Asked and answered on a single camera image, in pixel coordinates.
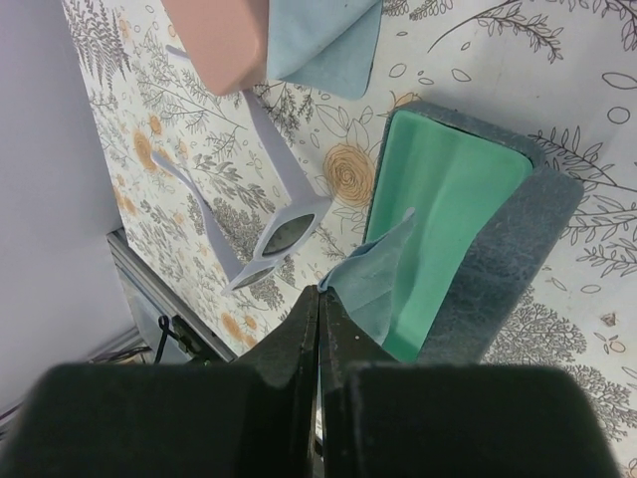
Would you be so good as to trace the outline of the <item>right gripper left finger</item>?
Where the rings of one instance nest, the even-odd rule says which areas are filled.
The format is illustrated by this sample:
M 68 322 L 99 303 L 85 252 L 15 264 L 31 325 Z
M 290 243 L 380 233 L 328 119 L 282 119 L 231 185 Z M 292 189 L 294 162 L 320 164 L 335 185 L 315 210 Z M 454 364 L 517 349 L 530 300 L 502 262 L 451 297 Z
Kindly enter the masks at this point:
M 29 392 L 5 477 L 309 477 L 319 292 L 229 362 L 68 363 Z

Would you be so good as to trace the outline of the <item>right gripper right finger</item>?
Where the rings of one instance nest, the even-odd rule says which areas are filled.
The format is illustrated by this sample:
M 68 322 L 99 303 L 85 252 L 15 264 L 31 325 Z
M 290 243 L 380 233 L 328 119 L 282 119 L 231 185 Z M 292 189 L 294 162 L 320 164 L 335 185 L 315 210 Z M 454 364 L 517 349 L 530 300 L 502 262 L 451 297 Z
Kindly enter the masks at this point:
M 588 399 L 555 367 L 393 360 L 319 297 L 328 477 L 614 477 Z

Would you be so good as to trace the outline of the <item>blue cleaning cloth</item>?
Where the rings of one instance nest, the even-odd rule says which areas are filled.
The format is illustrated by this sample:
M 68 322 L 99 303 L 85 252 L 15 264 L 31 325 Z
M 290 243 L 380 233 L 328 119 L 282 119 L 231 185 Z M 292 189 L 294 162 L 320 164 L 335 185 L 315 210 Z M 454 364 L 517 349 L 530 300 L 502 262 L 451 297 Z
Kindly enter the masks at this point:
M 408 208 L 399 224 L 356 248 L 318 282 L 321 293 L 336 292 L 349 317 L 379 345 L 389 333 L 392 291 L 414 212 Z

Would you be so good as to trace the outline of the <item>blue-grey glasses case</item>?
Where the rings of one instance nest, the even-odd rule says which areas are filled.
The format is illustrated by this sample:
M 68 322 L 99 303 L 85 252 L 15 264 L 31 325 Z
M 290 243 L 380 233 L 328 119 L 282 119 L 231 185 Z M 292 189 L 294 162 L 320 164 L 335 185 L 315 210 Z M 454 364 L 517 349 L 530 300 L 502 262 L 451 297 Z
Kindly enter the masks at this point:
M 524 135 L 424 101 L 395 109 L 364 233 L 412 215 L 383 348 L 403 362 L 480 360 L 582 195 Z

